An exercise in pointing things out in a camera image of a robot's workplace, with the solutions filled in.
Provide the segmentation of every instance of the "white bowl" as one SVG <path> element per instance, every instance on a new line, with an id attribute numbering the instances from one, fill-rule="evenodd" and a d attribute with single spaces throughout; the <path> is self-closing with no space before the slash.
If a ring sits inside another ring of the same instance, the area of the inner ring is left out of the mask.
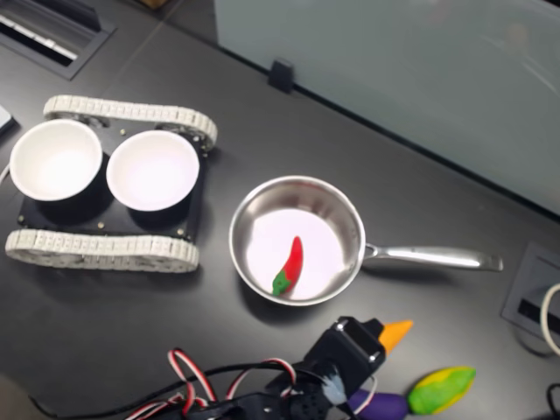
<path id="1" fill-rule="evenodd" d="M 193 146 L 169 131 L 145 131 L 116 148 L 108 187 L 126 207 L 153 212 L 174 206 L 193 189 L 200 162 Z"/>
<path id="2" fill-rule="evenodd" d="M 63 200 L 94 180 L 103 160 L 99 138 L 87 125 L 53 120 L 36 125 L 17 141 L 10 175 L 17 189 L 35 200 Z"/>

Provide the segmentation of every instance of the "frosted glass panel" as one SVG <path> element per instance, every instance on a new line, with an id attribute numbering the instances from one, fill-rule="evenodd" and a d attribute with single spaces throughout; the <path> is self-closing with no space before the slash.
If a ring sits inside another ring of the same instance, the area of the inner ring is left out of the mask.
<path id="1" fill-rule="evenodd" d="M 560 9 L 215 0 L 220 45 L 560 214 Z"/>

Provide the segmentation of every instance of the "white track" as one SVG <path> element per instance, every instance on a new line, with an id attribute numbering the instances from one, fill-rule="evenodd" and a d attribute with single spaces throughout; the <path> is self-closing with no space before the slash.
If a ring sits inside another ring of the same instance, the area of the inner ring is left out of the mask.
<path id="1" fill-rule="evenodd" d="M 105 101 L 59 95 L 43 111 L 45 118 L 74 118 L 108 126 L 109 119 L 155 123 L 157 127 L 199 137 L 212 149 L 218 136 L 214 122 L 188 108 Z M 25 263 L 65 269 L 158 271 L 196 270 L 199 251 L 191 243 L 166 236 L 99 236 L 21 229 L 6 242 L 6 255 Z"/>

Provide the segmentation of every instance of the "purple toy eggplant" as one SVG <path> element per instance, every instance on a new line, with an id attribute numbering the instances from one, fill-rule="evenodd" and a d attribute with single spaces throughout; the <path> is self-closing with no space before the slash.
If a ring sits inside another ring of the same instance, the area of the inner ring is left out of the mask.
<path id="1" fill-rule="evenodd" d="M 356 410 L 368 397 L 368 392 L 359 389 L 348 400 L 352 410 Z M 403 420 L 409 414 L 409 404 L 406 398 L 398 394 L 383 394 L 378 392 L 374 395 L 371 403 L 361 411 L 359 417 L 364 420 Z"/>

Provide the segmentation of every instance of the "black wire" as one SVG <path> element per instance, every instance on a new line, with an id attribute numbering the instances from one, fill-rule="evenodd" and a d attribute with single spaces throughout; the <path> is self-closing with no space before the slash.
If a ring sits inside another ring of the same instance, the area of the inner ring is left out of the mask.
<path id="1" fill-rule="evenodd" d="M 553 383 L 546 388 L 546 402 L 549 404 L 550 411 L 555 420 L 560 420 L 560 412 L 558 412 L 557 406 L 554 405 L 554 400 L 552 399 L 552 391 L 554 388 L 560 388 L 560 383 Z"/>
<path id="2" fill-rule="evenodd" d="M 214 369 L 210 369 L 207 370 L 204 375 L 206 376 L 213 376 L 213 375 L 219 375 L 219 374 L 225 374 L 226 372 L 234 372 L 236 370 L 246 370 L 246 369 L 272 369 L 272 370 L 284 370 L 283 367 L 278 366 L 275 363 L 241 363 L 241 364 L 237 364 L 237 365 L 229 365 L 229 366 L 224 366 L 224 367 L 216 367 Z M 314 380 L 317 380 L 319 382 L 322 382 L 323 379 L 317 375 L 314 374 L 313 372 L 310 372 L 308 370 L 304 370 L 304 369 L 296 369 L 296 372 L 298 372 L 299 374 L 302 375 L 306 375 L 309 377 L 312 377 Z M 197 380 L 196 376 L 191 376 L 189 378 L 186 378 L 189 382 L 194 382 Z M 171 385 L 167 385 L 164 388 L 161 388 L 158 391 L 154 391 L 150 394 L 148 394 L 147 396 L 143 396 L 142 398 L 140 398 L 137 401 L 131 402 L 129 404 L 123 405 L 121 407 L 117 407 L 116 409 L 109 409 L 106 411 L 101 411 L 98 413 L 89 413 L 89 414 L 77 414 L 77 415 L 72 415 L 72 416 L 59 416 L 58 414 L 52 413 L 48 410 L 46 410 L 45 408 L 43 408 L 43 406 L 37 401 L 35 400 L 32 396 L 29 396 L 29 399 L 31 400 L 31 403 L 35 406 L 35 408 L 41 412 L 41 414 L 50 417 L 50 418 L 57 418 L 59 420 L 85 420 L 85 419 L 92 419 L 92 418 L 104 418 L 104 417 L 109 417 L 109 416 L 114 416 L 116 414 L 122 414 L 125 413 L 127 411 L 131 411 L 143 404 L 149 403 L 152 400 L 158 398 L 159 396 L 163 395 L 163 394 L 167 394 L 171 391 L 173 391 L 174 389 L 180 388 L 185 386 L 185 383 L 183 381 L 177 381 L 172 383 Z"/>

